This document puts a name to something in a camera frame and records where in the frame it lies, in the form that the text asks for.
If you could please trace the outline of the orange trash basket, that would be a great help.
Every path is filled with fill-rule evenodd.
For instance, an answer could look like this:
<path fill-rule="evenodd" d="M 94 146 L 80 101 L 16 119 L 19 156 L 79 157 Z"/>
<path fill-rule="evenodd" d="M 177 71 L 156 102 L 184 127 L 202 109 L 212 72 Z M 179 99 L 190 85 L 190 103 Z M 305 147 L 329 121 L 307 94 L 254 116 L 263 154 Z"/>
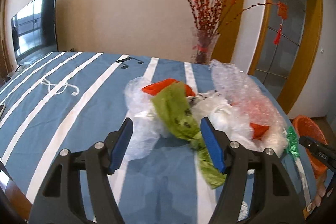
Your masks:
<path fill-rule="evenodd" d="M 303 137 L 303 144 L 306 148 L 315 178 L 319 178 L 327 170 L 325 162 L 327 155 L 323 145 L 327 145 L 324 134 L 318 125 L 309 117 L 299 115 L 294 118 L 293 125 L 299 137 Z"/>

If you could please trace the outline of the green shiny wrapper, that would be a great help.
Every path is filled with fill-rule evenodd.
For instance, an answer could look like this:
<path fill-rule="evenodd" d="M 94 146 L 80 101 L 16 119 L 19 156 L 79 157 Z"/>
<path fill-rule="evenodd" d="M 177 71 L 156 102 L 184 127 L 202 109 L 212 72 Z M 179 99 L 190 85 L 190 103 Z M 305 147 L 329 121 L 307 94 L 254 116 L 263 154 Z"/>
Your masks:
<path fill-rule="evenodd" d="M 300 157 L 299 149 L 298 149 L 298 137 L 297 134 L 292 126 L 288 127 L 285 130 L 286 133 L 286 139 L 288 142 L 288 145 L 286 147 L 286 152 L 288 154 L 291 154 L 294 159 L 297 159 Z"/>

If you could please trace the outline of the white paw print bag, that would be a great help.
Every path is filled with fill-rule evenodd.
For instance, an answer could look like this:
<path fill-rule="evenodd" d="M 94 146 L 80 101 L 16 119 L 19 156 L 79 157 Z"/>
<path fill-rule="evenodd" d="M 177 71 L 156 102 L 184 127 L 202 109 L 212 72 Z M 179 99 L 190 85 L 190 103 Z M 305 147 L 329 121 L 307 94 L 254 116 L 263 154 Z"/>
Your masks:
<path fill-rule="evenodd" d="M 209 90 L 205 93 L 197 93 L 194 96 L 188 96 L 187 101 L 190 107 L 197 105 L 199 102 L 204 101 L 207 98 L 213 98 L 220 96 L 221 94 L 216 90 Z"/>

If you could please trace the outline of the frosted glass sliding door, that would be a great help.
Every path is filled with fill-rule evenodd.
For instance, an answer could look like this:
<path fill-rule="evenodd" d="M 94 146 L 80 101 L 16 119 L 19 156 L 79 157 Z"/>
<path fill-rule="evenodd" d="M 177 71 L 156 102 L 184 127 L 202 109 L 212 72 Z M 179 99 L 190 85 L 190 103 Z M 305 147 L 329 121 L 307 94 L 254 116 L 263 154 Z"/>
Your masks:
<path fill-rule="evenodd" d="M 265 42 L 254 73 L 274 98 L 279 96 L 287 82 L 301 44 L 306 16 L 306 0 L 272 0 L 273 3 L 278 1 L 288 6 L 288 19 L 283 21 L 282 36 L 276 46 L 273 41 L 281 18 L 277 15 L 277 7 L 272 6 Z"/>

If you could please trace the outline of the orange plastic bag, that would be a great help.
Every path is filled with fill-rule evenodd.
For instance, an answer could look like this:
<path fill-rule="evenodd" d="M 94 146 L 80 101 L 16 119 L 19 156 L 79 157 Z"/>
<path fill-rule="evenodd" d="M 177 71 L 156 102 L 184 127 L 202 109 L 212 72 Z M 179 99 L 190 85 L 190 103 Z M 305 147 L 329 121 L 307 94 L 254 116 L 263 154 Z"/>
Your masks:
<path fill-rule="evenodd" d="M 261 140 L 270 128 L 268 110 L 263 100 L 235 100 L 231 105 L 249 118 L 249 125 L 253 129 L 252 139 Z"/>

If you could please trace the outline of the blue striped tablecloth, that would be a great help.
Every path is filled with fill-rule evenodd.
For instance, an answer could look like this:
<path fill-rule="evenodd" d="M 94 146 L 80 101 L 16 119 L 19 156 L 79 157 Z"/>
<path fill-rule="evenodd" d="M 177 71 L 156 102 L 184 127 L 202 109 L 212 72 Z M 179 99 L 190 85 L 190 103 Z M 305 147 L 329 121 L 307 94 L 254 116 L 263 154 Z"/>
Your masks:
<path fill-rule="evenodd" d="M 124 90 L 137 77 L 145 77 L 151 84 L 176 79 L 195 94 L 215 90 L 210 65 L 82 52 L 49 53 L 1 88 L 5 107 L 1 119 L 1 223 L 29 223 L 38 190 L 61 150 L 85 151 L 120 129 L 129 118 Z M 285 133 L 290 127 L 288 118 L 261 82 L 251 78 L 286 121 Z M 224 107 L 224 118 L 230 114 L 231 106 L 222 95 L 190 107 L 200 129 L 202 118 L 210 120 L 218 106 Z M 303 209 L 316 187 L 307 153 L 299 144 L 298 149 L 297 159 L 286 149 L 278 158 Z M 249 214 L 253 180 L 254 170 L 250 169 L 239 223 Z M 85 215 L 90 223 L 97 223 L 84 171 L 80 181 Z M 210 223 L 224 186 L 212 189 L 206 183 L 196 151 L 173 134 L 160 138 L 142 159 L 128 160 L 124 155 L 108 181 L 123 223 Z"/>

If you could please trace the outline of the glass vase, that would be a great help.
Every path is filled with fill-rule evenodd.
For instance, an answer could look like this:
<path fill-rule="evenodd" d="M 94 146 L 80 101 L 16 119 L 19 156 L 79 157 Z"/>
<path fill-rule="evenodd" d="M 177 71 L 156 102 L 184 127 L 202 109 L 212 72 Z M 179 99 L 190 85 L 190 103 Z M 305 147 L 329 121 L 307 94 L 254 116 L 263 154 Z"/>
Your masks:
<path fill-rule="evenodd" d="M 220 34 L 208 33 L 196 28 L 192 28 L 191 32 L 193 36 L 191 61 L 194 64 L 209 65 Z"/>

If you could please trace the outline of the green paw print bag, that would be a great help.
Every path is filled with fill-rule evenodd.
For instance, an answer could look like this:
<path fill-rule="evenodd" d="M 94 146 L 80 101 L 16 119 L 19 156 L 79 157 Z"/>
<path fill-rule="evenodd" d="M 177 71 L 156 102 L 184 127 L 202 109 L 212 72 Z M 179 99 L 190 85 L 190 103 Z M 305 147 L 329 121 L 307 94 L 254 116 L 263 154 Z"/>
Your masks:
<path fill-rule="evenodd" d="M 211 160 L 203 140 L 199 123 L 193 117 L 183 83 L 173 84 L 154 96 L 153 102 L 159 119 L 176 138 L 186 140 L 196 151 L 199 170 L 206 183 L 215 189 L 224 184 L 226 175 L 220 173 Z"/>

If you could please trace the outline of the red plastic bag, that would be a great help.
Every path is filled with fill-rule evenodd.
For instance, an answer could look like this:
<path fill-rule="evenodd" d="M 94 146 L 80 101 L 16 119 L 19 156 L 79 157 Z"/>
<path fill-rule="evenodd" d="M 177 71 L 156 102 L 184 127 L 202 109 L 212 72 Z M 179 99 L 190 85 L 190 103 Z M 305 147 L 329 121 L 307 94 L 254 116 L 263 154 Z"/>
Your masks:
<path fill-rule="evenodd" d="M 176 83 L 181 83 L 181 82 L 177 81 L 176 79 L 165 79 L 165 80 L 147 85 L 147 86 L 143 87 L 141 90 L 146 94 L 149 94 L 151 96 L 156 96 L 159 92 L 163 91 L 163 89 L 165 89 L 165 88 L 167 88 L 167 87 L 169 87 L 173 84 L 176 84 Z M 193 91 L 193 89 L 189 85 L 183 83 L 183 87 L 185 89 L 185 95 L 187 97 L 195 96 L 195 92 Z"/>

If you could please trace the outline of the clear bubble wrap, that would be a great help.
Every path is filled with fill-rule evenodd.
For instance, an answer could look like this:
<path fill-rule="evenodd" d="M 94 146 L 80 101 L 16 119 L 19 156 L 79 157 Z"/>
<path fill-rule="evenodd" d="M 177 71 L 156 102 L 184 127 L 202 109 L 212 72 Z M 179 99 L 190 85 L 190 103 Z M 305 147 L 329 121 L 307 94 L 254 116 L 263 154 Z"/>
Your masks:
<path fill-rule="evenodd" d="M 217 60 L 210 62 L 211 77 L 215 90 L 218 91 L 231 106 L 224 118 L 224 107 L 218 106 L 210 115 L 214 126 L 224 131 L 230 140 L 238 141 L 246 149 L 263 151 L 271 148 L 280 157 L 286 149 L 286 121 L 280 115 L 272 101 L 265 96 L 255 81 L 233 64 L 221 63 Z M 263 100 L 268 110 L 270 128 L 261 140 L 252 139 L 253 129 L 249 125 L 249 118 L 238 108 L 231 105 L 235 100 Z"/>

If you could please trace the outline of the red knot tassel ornament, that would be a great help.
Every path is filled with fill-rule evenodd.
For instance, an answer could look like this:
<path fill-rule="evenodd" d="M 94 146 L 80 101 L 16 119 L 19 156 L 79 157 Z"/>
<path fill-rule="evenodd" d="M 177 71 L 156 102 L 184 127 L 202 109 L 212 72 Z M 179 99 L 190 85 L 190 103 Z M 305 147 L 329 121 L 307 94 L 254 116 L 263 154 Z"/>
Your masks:
<path fill-rule="evenodd" d="M 288 19 L 288 6 L 278 1 L 277 3 L 277 15 L 281 18 L 281 23 L 279 29 L 277 31 L 277 35 L 273 41 L 274 45 L 278 45 L 282 36 L 282 29 L 283 29 L 283 21 Z"/>

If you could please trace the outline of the clear white plastic bag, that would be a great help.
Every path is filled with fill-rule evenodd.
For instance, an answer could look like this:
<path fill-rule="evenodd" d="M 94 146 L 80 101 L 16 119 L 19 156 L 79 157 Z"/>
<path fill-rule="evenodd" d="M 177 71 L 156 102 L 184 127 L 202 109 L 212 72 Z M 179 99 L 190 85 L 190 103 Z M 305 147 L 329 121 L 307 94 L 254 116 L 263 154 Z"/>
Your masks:
<path fill-rule="evenodd" d="M 148 156 L 160 138 L 171 136 L 155 111 L 153 96 L 142 91 L 149 84 L 147 78 L 137 77 L 129 81 L 124 90 L 127 116 L 133 121 L 133 134 L 125 153 L 128 160 Z"/>

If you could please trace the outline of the black television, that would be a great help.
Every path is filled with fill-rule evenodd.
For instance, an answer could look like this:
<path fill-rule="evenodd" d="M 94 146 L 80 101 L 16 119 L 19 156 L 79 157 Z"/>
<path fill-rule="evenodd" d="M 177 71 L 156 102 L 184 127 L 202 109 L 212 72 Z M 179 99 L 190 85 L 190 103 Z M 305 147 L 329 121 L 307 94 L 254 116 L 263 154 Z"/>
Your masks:
<path fill-rule="evenodd" d="M 17 65 L 29 65 L 58 51 L 56 0 L 33 0 L 11 19 Z"/>

